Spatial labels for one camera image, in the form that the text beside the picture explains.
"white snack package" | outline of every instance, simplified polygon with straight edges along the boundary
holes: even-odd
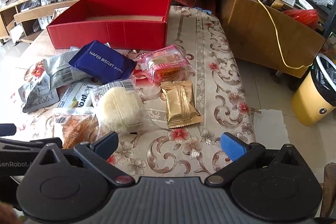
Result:
[[[26,104],[23,113],[50,106],[59,101],[56,89],[48,89],[48,75],[44,71],[40,78],[30,81],[19,88],[21,100]]]
[[[72,83],[57,107],[89,107],[92,104],[90,89],[96,88],[97,85],[88,83],[75,82]]]
[[[129,79],[90,90],[100,124],[100,137],[115,131],[118,135],[158,130]]]
[[[92,77],[69,64],[77,53],[78,50],[73,50],[43,59],[44,69],[49,76],[49,89],[56,89],[80,79]]]

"trash can logo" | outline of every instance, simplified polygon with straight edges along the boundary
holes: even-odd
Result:
[[[320,114],[324,114],[324,113],[326,113],[327,112],[327,109],[326,108],[321,108],[320,109]]]

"open cardboard box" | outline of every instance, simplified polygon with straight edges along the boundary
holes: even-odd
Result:
[[[98,40],[111,48],[155,51],[166,44],[171,0],[80,0],[54,19],[55,48]]]

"barcode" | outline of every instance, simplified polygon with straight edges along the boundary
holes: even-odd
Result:
[[[121,83],[126,91],[135,90],[131,80],[122,80]]]
[[[61,75],[63,83],[66,83],[66,82],[71,81],[73,79],[72,78],[72,73],[71,73],[71,67],[62,69],[62,70],[59,71],[59,73]]]

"brown snack in plastic bag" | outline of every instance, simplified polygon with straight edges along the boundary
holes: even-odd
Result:
[[[167,98],[168,128],[203,122],[201,114],[195,107],[191,81],[163,82],[161,88]]]
[[[93,143],[98,136],[98,120],[93,107],[54,108],[54,137],[59,137],[63,148],[80,142]]]

